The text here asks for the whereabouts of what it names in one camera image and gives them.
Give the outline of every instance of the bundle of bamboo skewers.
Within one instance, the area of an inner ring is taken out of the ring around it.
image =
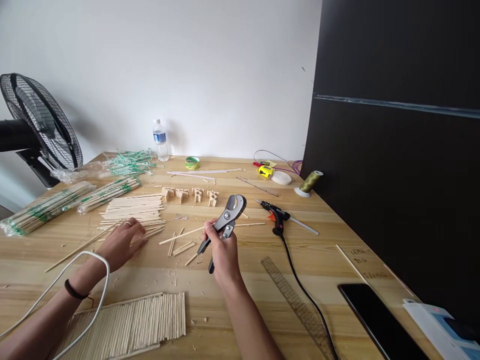
[[[115,180],[81,199],[78,203],[77,212],[80,215],[92,211],[95,208],[117,198],[131,190],[138,188],[142,183],[135,176],[126,176]]]
[[[86,181],[79,182],[6,218],[0,226],[7,236],[27,235],[69,209],[71,204],[93,189],[95,185]]]
[[[103,220],[98,228],[103,230],[118,220],[129,218],[137,219],[144,227],[158,226],[166,223],[160,216],[161,210],[164,210],[161,193],[117,197],[110,201],[105,212],[100,213]]]

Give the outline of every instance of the black phone screen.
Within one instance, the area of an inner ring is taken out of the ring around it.
[[[341,284],[338,289],[385,359],[428,359],[370,286]]]

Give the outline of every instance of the white wall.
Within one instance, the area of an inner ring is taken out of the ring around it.
[[[153,147],[154,118],[165,120],[174,155],[250,158],[268,149],[301,159],[321,5],[4,0],[0,72],[26,75],[53,94],[85,162],[104,150]],[[0,119],[10,119],[0,103]],[[0,154],[0,173],[8,171],[0,195],[24,206],[42,186],[16,157]]]

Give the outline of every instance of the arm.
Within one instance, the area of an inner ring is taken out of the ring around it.
[[[203,239],[211,239],[213,275],[220,286],[236,342],[244,359],[283,359],[277,344],[245,287],[240,274],[237,236],[220,239],[211,222],[204,224]]]
[[[144,227],[133,217],[116,228],[98,248],[96,253],[105,258],[110,272],[120,269],[146,243],[139,240]],[[80,295],[89,294],[106,275],[105,264],[90,257],[73,276],[71,287]],[[40,310],[21,323],[13,333],[0,342],[2,359],[46,359],[53,346],[59,341],[67,324],[82,300],[72,297],[62,287]]]

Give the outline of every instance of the white cable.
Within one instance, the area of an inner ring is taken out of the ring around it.
[[[63,268],[63,270],[60,272],[60,274],[56,277],[56,279],[51,283],[51,285],[48,287],[48,289],[45,290],[45,292],[40,296],[40,298],[33,304],[30,310],[27,311],[27,313],[11,328],[9,328],[7,331],[5,331],[3,334],[0,335],[0,339],[3,338],[6,334],[11,332],[13,329],[15,329],[18,325],[20,325],[35,309],[35,307],[39,304],[39,302],[44,298],[44,296],[49,292],[49,290],[55,285],[55,283],[60,279],[60,277],[64,274],[65,270],[72,265],[72,263],[77,260],[81,255],[83,254],[88,254],[92,255],[93,257],[101,260],[106,267],[106,279],[105,279],[105,287],[103,288],[103,293],[101,294],[100,302],[98,303],[98,308],[96,309],[95,315],[93,316],[93,319],[91,320],[90,324],[86,327],[86,329],[73,341],[70,345],[68,345],[61,353],[59,353],[53,360],[58,360],[60,359],[67,351],[69,351],[73,346],[75,346],[76,343],[80,341],[80,339],[87,333],[87,331],[92,327],[94,324],[94,321],[97,319],[97,316],[100,312],[100,309],[102,308],[102,304],[104,302],[105,295],[107,294],[107,286],[109,284],[109,279],[110,279],[110,265],[107,260],[105,260],[103,257],[100,255],[97,255],[94,252],[90,251],[82,251],[79,253],[77,256],[73,258],[72,261],[68,263],[67,266]]]

